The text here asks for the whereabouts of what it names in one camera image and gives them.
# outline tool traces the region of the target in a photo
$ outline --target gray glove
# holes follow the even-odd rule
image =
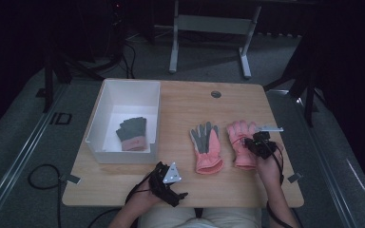
[[[124,121],[116,131],[124,151],[142,151],[146,147],[146,118],[137,117]]]

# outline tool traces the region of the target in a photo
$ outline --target person's right hand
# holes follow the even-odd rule
[[[284,149],[283,145],[278,142],[277,147],[280,151],[283,151]],[[283,157],[280,155],[279,150],[277,149],[274,154],[279,161],[280,167],[282,167]],[[257,170],[266,189],[280,187],[280,172],[277,162],[272,155],[266,160],[261,157],[257,157]]]

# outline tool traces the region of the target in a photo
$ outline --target gray glove fingertip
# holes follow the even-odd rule
[[[215,130],[216,136],[219,138],[219,127],[217,125],[214,125],[213,129]]]

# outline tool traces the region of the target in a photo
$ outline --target metal frame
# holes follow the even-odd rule
[[[257,6],[251,20],[237,18],[221,18],[179,14],[179,0],[174,5],[173,47],[171,49],[170,73],[177,72],[179,55],[179,30],[195,30],[246,35],[243,47],[239,48],[239,56],[243,76],[251,78],[247,51],[257,25],[261,6]]]

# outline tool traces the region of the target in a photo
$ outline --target person's left hand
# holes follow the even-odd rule
[[[136,192],[132,195],[126,205],[136,205],[138,207],[142,207],[142,209],[145,209],[146,211],[146,209],[148,210],[160,201],[162,200],[156,197],[150,190],[149,179],[147,179],[136,189]]]

